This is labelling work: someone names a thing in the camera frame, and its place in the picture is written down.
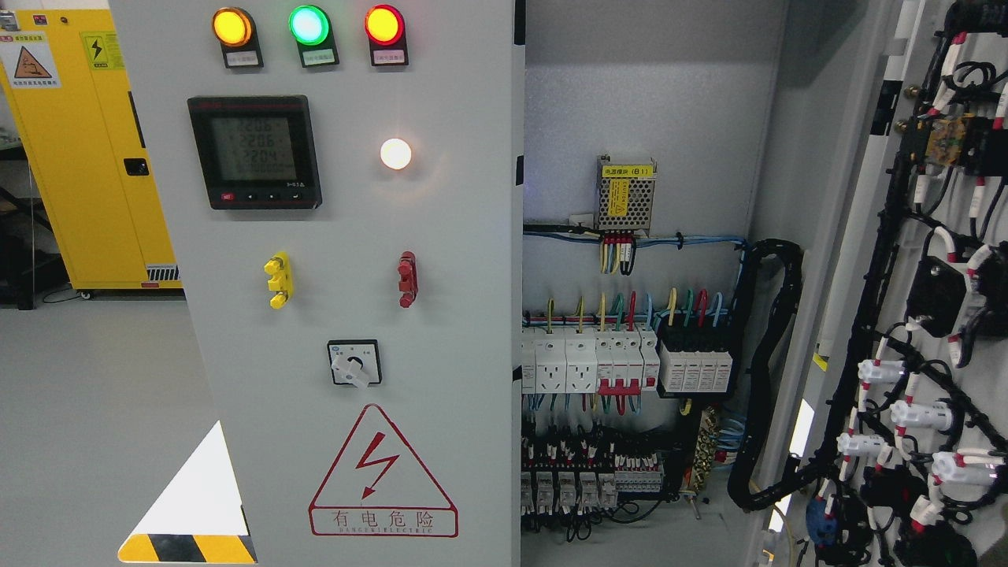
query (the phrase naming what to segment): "yellow connector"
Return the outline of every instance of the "yellow connector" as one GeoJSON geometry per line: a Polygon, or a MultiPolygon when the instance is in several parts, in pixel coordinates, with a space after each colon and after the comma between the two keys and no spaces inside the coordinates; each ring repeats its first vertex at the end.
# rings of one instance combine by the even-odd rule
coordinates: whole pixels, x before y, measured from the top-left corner
{"type": "Polygon", "coordinates": [[[294,277],[290,270],[290,258],[287,253],[280,251],[269,258],[266,265],[262,266],[263,271],[271,275],[266,284],[270,292],[274,292],[269,300],[269,307],[280,309],[287,305],[287,301],[294,295],[294,277]]]}

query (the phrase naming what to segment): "lightning bolt symbol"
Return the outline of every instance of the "lightning bolt symbol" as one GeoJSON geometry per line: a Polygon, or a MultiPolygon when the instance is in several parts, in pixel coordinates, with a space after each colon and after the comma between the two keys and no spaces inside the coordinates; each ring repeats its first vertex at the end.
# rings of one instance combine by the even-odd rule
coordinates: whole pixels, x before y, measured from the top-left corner
{"type": "Polygon", "coordinates": [[[361,494],[362,500],[370,496],[371,494],[375,493],[375,484],[378,484],[378,481],[381,480],[381,477],[385,476],[385,473],[388,472],[388,469],[392,468],[392,465],[395,464],[395,460],[399,458],[399,455],[392,455],[391,457],[385,457],[383,459],[375,459],[373,461],[368,461],[368,458],[371,456],[371,453],[375,452],[375,449],[377,449],[378,446],[381,445],[381,442],[384,439],[385,439],[384,433],[381,432],[376,433],[375,438],[371,440],[371,444],[368,445],[367,450],[364,451],[363,455],[361,455],[361,460],[357,461],[357,466],[354,467],[355,469],[359,469],[385,463],[385,468],[383,468],[382,471],[378,473],[378,477],[375,478],[374,482],[372,482],[370,486],[364,487],[364,493],[361,494]]]}

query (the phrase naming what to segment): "digital power meter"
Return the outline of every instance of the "digital power meter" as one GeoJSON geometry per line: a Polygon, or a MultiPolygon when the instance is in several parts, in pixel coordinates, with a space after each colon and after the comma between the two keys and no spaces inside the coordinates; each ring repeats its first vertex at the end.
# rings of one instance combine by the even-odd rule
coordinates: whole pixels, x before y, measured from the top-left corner
{"type": "Polygon", "coordinates": [[[211,207],[322,204],[306,97],[194,97],[188,109],[211,207]]]}

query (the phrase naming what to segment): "indicator light label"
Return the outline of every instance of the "indicator light label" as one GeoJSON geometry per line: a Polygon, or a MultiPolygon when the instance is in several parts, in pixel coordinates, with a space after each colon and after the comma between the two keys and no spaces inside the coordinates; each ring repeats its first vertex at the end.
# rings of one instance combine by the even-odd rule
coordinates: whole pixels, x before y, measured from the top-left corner
{"type": "Polygon", "coordinates": [[[603,165],[602,177],[605,179],[653,178],[654,165],[650,163],[633,165],[603,165]]]}
{"type": "Polygon", "coordinates": [[[126,69],[119,37],[115,31],[83,31],[84,52],[92,71],[118,71],[126,69]]]}
{"type": "Polygon", "coordinates": [[[609,182],[609,216],[625,217],[630,206],[630,180],[609,182]]]}
{"type": "Polygon", "coordinates": [[[374,52],[375,65],[401,65],[406,63],[406,52],[402,49],[381,49],[374,52]]]}
{"type": "Polygon", "coordinates": [[[301,53],[301,60],[304,61],[304,65],[335,64],[336,53],[333,49],[316,49],[301,53]]]}
{"type": "Polygon", "coordinates": [[[255,51],[230,51],[225,56],[228,58],[228,67],[255,67],[259,65],[259,55],[255,51]]]}

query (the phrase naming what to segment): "yellow and black striped tape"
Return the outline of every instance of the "yellow and black striped tape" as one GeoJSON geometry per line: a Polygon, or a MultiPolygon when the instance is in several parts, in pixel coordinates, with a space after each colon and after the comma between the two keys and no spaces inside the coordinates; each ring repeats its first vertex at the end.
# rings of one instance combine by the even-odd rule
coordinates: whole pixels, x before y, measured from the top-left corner
{"type": "Polygon", "coordinates": [[[119,549],[124,563],[255,563],[248,536],[133,534],[119,549]]]}

